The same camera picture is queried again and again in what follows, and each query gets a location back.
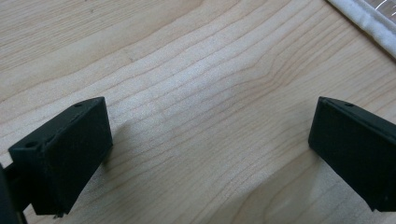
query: white object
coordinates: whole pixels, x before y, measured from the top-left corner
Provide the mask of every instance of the white object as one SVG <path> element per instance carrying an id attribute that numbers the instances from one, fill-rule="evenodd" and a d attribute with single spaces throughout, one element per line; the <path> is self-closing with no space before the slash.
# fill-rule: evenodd
<path id="1" fill-rule="evenodd" d="M 394 0 L 380 1 L 377 6 L 371 6 L 364 0 L 328 0 L 362 30 L 371 35 L 379 45 L 396 58 L 396 23 L 378 11 L 384 4 L 394 4 Z"/>

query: wooden table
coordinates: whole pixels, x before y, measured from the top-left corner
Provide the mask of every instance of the wooden table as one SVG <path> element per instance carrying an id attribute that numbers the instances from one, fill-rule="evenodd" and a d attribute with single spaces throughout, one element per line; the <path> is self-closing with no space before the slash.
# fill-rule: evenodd
<path id="1" fill-rule="evenodd" d="M 396 122 L 395 60 L 322 0 L 3 1 L 0 162 L 105 96 L 115 146 L 30 223 L 395 223 L 307 144 L 320 95 Z"/>

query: screw hole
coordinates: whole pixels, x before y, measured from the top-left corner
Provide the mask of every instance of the screw hole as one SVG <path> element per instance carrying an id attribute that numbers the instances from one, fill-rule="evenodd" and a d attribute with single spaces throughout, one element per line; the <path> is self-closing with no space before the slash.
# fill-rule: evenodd
<path id="1" fill-rule="evenodd" d="M 25 147 L 35 147 L 35 146 L 37 146 L 37 145 L 38 145 L 37 142 L 29 142 L 29 143 L 27 143 L 27 144 L 25 145 Z"/>

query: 3d printed part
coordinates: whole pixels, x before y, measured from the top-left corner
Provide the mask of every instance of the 3d printed part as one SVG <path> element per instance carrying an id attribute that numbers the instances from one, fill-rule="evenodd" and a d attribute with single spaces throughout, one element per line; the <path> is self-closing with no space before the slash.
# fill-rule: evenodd
<path id="1" fill-rule="evenodd" d="M 308 142 L 372 210 L 396 211 L 396 125 L 320 97 Z"/>
<path id="2" fill-rule="evenodd" d="M 13 163 L 0 167 L 1 208 L 17 212 L 2 211 L 1 223 L 25 222 L 29 203 L 38 215 L 68 214 L 111 147 L 104 97 L 72 105 L 24 137 L 9 149 Z"/>

